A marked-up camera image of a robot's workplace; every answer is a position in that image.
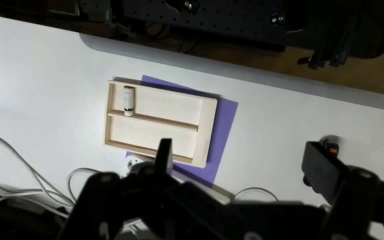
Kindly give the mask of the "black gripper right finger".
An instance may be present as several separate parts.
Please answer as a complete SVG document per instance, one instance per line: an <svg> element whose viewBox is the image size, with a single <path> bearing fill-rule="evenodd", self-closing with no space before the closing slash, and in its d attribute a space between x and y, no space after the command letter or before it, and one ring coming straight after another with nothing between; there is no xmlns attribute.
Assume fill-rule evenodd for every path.
<svg viewBox="0 0 384 240"><path fill-rule="evenodd" d="M338 159L339 152L340 147L328 140L308 142L304 148L303 183L322 195L328 204L335 202L342 182L350 172L350 168Z"/></svg>

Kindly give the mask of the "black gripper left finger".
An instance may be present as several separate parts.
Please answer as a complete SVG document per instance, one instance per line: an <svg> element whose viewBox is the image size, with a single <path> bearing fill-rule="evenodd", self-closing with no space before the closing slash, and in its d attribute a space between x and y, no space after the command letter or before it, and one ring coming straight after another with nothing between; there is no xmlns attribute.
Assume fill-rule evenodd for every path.
<svg viewBox="0 0 384 240"><path fill-rule="evenodd" d="M155 159L156 174L170 174L172 171L172 140L162 139Z"/></svg>

